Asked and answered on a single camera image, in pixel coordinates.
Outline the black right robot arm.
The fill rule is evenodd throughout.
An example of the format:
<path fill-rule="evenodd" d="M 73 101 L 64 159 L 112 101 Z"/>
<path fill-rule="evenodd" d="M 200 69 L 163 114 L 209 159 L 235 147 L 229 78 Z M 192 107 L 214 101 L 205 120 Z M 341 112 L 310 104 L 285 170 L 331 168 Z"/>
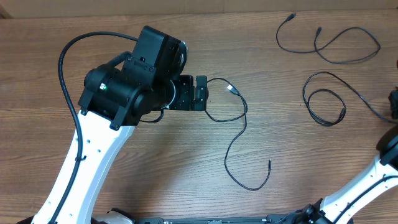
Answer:
<path fill-rule="evenodd" d="M 372 200 L 397 186 L 397 126 L 380 138 L 379 154 L 339 191 L 279 219 L 278 223 L 352 223 Z"/>

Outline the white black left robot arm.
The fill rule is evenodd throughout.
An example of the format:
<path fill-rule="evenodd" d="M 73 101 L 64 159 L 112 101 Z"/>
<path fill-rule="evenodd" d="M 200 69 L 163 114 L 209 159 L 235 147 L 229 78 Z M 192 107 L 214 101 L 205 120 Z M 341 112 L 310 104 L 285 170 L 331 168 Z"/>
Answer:
<path fill-rule="evenodd" d="M 93 212 L 118 152 L 145 114 L 206 109 L 207 77 L 183 73 L 185 42 L 145 26 L 135 43 L 87 73 L 80 109 L 72 110 L 70 149 L 50 195 L 26 223 L 134 223 L 118 208 Z"/>

